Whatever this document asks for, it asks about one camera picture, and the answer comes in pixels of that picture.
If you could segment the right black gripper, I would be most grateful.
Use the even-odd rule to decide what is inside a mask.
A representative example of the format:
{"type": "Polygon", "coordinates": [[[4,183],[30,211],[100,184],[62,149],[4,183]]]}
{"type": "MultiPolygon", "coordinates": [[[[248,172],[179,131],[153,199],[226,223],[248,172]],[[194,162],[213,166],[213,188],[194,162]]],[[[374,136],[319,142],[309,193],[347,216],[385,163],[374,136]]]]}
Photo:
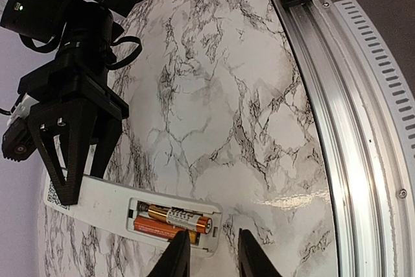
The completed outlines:
{"type": "Polygon", "coordinates": [[[90,140],[95,143],[90,175],[103,178],[122,133],[120,120],[129,117],[128,104],[72,55],[20,78],[18,93],[42,103],[30,109],[31,136],[60,203],[77,204],[90,140]],[[64,102],[46,104],[57,99],[64,102]],[[97,115],[95,105],[114,117],[97,115]]]}

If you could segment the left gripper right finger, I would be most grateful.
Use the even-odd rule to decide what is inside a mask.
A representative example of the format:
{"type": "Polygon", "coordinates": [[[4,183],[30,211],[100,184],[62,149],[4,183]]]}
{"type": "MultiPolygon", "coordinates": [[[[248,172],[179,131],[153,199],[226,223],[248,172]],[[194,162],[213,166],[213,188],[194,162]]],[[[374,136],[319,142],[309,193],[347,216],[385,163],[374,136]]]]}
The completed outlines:
{"type": "Polygon", "coordinates": [[[239,276],[282,277],[251,231],[247,229],[239,230],[238,261],[239,276]]]}

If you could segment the white remote control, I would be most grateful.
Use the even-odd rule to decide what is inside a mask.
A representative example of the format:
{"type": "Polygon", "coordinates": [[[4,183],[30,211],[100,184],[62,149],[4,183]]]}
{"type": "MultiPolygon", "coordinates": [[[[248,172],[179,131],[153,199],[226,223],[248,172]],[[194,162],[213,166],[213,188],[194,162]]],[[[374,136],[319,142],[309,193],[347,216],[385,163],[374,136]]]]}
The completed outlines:
{"type": "Polygon", "coordinates": [[[219,245],[222,208],[212,202],[139,190],[88,175],[82,180],[78,204],[73,206],[61,204],[49,177],[45,178],[43,201],[46,206],[83,223],[160,248],[166,248],[169,240],[134,230],[137,216],[148,217],[141,203],[178,208],[212,220],[209,233],[200,234],[197,243],[192,246],[197,256],[210,257],[219,245]]]}

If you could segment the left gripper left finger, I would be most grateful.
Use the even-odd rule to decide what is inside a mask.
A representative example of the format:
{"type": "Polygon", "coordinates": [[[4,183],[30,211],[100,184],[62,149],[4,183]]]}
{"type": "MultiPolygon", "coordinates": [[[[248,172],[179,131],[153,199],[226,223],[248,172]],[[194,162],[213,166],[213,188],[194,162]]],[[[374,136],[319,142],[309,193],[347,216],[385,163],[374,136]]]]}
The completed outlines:
{"type": "Polygon", "coordinates": [[[179,231],[147,276],[190,276],[190,257],[191,244],[189,231],[179,231]]]}

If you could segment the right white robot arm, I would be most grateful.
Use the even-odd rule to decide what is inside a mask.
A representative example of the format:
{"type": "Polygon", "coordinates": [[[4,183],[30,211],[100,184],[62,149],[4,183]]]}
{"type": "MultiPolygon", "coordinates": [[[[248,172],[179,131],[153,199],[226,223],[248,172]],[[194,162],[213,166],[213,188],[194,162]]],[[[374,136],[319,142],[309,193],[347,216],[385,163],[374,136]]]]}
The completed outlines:
{"type": "Polygon", "coordinates": [[[39,152],[60,203],[78,202],[89,148],[90,174],[102,178],[129,107],[108,86],[108,73],[131,64],[141,40],[125,36],[127,17],[143,0],[8,0],[1,26],[27,48],[54,59],[20,79],[2,153],[24,161],[39,152]]]}

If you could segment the black gold AAA battery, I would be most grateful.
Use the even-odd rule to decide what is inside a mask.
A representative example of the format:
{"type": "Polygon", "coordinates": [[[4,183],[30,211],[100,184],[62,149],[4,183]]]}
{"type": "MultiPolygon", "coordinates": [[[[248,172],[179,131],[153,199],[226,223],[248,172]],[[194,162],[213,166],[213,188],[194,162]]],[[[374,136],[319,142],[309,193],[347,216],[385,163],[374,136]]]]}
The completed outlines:
{"type": "Polygon", "coordinates": [[[185,228],[200,234],[208,234],[213,228],[213,221],[210,217],[205,217],[201,214],[179,208],[168,208],[157,206],[155,204],[138,202],[137,211],[147,213],[151,219],[185,228]]]}

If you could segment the orange AAA battery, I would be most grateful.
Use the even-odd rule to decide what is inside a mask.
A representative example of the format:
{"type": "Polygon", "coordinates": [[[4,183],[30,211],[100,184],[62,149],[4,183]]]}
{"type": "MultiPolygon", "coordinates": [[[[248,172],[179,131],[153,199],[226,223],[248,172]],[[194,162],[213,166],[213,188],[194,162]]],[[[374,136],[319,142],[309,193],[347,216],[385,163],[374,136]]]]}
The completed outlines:
{"type": "Polygon", "coordinates": [[[184,228],[142,216],[135,218],[134,230],[167,240],[172,240],[178,232],[185,231],[184,228]]]}

